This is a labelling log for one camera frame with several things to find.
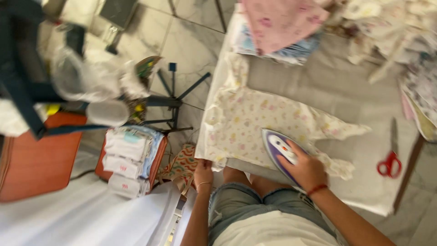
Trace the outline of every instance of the purple iron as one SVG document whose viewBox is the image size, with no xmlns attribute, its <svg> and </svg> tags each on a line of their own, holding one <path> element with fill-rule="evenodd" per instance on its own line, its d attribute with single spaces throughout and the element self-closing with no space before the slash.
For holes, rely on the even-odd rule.
<svg viewBox="0 0 437 246">
<path fill-rule="evenodd" d="M 273 131 L 267 128 L 261 129 L 261 135 L 263 136 L 264 147 L 267 150 L 267 153 L 270 156 L 270 159 L 275 164 L 275 166 L 281 171 L 285 176 L 293 180 L 299 187 L 300 185 L 296 182 L 293 176 L 288 173 L 288 171 L 281 165 L 276 155 L 284 156 L 291 164 L 297 164 L 297 156 L 291 151 L 290 146 L 287 144 L 286 140 L 294 141 L 288 136 L 285 136 L 282 133 L 277 131 Z"/>
</svg>

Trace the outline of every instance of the white t-shirt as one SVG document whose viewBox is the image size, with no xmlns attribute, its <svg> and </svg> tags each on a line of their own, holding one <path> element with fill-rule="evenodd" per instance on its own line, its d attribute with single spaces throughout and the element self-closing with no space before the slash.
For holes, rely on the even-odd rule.
<svg viewBox="0 0 437 246">
<path fill-rule="evenodd" d="M 231 224 L 213 246 L 338 246 L 336 239 L 311 221 L 272 211 Z"/>
</svg>

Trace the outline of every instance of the scissor handle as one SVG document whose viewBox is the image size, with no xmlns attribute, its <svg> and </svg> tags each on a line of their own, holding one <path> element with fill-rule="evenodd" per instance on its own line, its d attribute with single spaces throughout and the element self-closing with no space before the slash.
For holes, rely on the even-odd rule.
<svg viewBox="0 0 437 246">
<path fill-rule="evenodd" d="M 392 168 L 393 168 L 393 163 L 396 162 L 398 164 L 398 168 L 396 173 L 392 173 Z M 376 166 L 376 169 L 378 170 L 378 173 L 381 174 L 382 176 L 388 176 L 392 179 L 395 179 L 399 176 L 399 174 L 401 174 L 402 171 L 402 163 L 401 161 L 398 159 L 397 155 L 395 152 L 390 152 L 390 154 L 388 155 L 387 159 L 385 161 L 382 161 L 380 163 L 378 163 L 378 165 Z"/>
</svg>

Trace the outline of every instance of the denim shorts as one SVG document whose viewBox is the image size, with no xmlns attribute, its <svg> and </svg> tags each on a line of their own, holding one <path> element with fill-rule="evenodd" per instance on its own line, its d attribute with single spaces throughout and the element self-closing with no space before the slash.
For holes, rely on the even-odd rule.
<svg viewBox="0 0 437 246">
<path fill-rule="evenodd" d="M 208 217 L 209 245 L 212 245 L 230 224 L 276 210 L 306 218 L 336 238 L 336 234 L 314 207 L 312 200 L 298 190 L 279 188 L 260 197 L 252 188 L 235 182 L 221 185 L 211 195 Z"/>
</svg>

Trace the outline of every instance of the scissors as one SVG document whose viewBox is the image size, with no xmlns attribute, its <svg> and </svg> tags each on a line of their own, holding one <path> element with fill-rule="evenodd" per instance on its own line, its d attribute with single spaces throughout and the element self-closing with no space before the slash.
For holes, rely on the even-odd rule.
<svg viewBox="0 0 437 246">
<path fill-rule="evenodd" d="M 392 179 L 395 179 L 399 176 L 402 170 L 402 163 L 399 161 L 397 152 L 398 152 L 398 124 L 396 119 L 392 119 L 392 138 L 391 138 L 392 149 L 387 156 L 387 159 L 381 161 L 376 166 L 378 173 L 382 176 L 388 176 Z"/>
</svg>

